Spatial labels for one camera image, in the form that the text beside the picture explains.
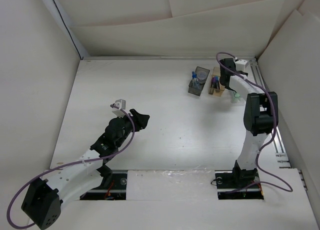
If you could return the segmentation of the purple cap black marker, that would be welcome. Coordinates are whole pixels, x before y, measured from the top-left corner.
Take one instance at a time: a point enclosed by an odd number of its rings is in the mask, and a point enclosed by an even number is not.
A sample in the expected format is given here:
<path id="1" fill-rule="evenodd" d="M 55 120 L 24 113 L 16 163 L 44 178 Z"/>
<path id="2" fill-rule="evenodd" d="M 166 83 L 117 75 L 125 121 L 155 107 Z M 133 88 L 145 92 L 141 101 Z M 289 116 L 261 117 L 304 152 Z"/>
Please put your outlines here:
<path id="1" fill-rule="evenodd" d="M 216 89 L 216 88 L 217 88 L 217 79 L 216 79 L 215 76 L 212 77 L 212 79 L 211 79 L 211 85 L 210 85 L 210 87 L 213 88 L 213 89 Z"/>

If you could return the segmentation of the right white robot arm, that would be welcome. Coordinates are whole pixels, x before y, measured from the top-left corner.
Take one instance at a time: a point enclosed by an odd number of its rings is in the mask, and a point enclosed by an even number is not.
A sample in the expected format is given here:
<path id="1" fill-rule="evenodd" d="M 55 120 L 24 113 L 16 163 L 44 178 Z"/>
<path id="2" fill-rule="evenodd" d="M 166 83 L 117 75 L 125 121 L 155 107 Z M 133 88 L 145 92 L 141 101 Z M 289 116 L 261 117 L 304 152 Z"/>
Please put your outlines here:
<path id="1" fill-rule="evenodd" d="M 278 125 L 278 96 L 275 92 L 266 93 L 261 86 L 248 79 L 247 73 L 237 70 L 237 66 L 244 68 L 246 62 L 225 58 L 219 60 L 219 64 L 220 84 L 245 100 L 243 123 L 246 135 L 232 172 L 217 173 L 216 181 L 219 188 L 243 188 L 258 177 L 257 156 L 267 136 Z"/>

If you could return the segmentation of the clear tape dispenser roll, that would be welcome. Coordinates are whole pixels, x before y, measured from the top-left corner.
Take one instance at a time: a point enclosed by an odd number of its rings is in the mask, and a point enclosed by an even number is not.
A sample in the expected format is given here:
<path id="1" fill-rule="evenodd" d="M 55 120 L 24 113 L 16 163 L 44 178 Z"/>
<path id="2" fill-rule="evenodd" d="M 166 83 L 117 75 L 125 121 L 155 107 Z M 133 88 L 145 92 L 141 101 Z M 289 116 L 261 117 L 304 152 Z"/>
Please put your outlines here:
<path id="1" fill-rule="evenodd" d="M 204 84 L 207 80 L 208 72 L 205 70 L 198 70 L 196 74 L 197 74 L 198 82 L 200 84 Z"/>

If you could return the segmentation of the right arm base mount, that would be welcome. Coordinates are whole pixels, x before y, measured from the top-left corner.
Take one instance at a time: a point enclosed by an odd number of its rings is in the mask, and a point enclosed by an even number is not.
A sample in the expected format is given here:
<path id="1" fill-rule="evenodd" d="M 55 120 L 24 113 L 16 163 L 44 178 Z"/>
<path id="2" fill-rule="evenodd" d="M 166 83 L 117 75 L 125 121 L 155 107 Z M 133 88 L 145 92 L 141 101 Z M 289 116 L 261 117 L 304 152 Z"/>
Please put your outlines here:
<path id="1" fill-rule="evenodd" d="M 261 186 L 252 185 L 249 188 L 229 193 L 239 188 L 246 187 L 254 182 L 259 182 L 259 174 L 256 172 L 253 176 L 245 176 L 243 179 L 236 179 L 232 171 L 215 171 L 215 179 L 211 182 L 217 187 L 217 197 L 219 200 L 264 200 Z"/>

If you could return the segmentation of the blue cap black marker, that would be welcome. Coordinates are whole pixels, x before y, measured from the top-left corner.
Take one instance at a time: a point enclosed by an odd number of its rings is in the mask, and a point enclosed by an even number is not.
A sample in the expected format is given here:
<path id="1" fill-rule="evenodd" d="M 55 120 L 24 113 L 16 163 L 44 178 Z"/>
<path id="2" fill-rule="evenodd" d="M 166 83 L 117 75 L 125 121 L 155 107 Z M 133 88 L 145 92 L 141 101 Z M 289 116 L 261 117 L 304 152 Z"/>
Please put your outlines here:
<path id="1" fill-rule="evenodd" d="M 220 90 L 220 80 L 219 80 L 219 77 L 218 76 L 215 76 L 216 77 L 216 90 L 219 91 Z"/>

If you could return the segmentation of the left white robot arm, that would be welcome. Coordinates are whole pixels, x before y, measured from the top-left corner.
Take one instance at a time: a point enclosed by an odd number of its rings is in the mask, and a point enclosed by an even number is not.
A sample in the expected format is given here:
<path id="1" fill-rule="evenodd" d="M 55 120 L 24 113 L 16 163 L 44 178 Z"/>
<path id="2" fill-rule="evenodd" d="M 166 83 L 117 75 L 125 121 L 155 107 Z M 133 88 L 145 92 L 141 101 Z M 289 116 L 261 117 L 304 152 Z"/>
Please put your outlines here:
<path id="1" fill-rule="evenodd" d="M 61 166 L 48 178 L 38 176 L 28 187 L 21 208 L 39 229 L 47 229 L 72 201 L 89 190 L 111 184 L 112 170 L 106 163 L 119 153 L 128 136 L 146 128 L 149 115 L 116 109 L 120 116 L 110 120 L 104 133 L 79 158 L 78 164 Z"/>

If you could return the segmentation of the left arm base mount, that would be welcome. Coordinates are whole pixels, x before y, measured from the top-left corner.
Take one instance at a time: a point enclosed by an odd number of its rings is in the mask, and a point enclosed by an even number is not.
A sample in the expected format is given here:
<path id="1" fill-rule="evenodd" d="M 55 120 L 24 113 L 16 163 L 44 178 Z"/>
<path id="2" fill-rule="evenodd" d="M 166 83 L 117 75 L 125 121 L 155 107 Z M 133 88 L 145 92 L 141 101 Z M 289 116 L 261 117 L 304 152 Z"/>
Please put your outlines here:
<path id="1" fill-rule="evenodd" d="M 113 171 L 108 185 L 103 185 L 103 183 L 83 194 L 80 200 L 126 200 L 128 183 L 127 170 Z"/>

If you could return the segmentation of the blue cap glue bottle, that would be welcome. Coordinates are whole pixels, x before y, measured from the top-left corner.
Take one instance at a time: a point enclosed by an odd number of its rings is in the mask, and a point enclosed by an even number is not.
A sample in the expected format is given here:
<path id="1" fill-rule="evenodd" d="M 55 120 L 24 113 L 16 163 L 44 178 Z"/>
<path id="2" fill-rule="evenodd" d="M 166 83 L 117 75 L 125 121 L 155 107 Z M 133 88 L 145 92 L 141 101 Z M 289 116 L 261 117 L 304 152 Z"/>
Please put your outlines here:
<path id="1" fill-rule="evenodd" d="M 192 85 L 194 88 L 200 89 L 200 84 L 198 82 L 197 74 L 192 71 Z"/>

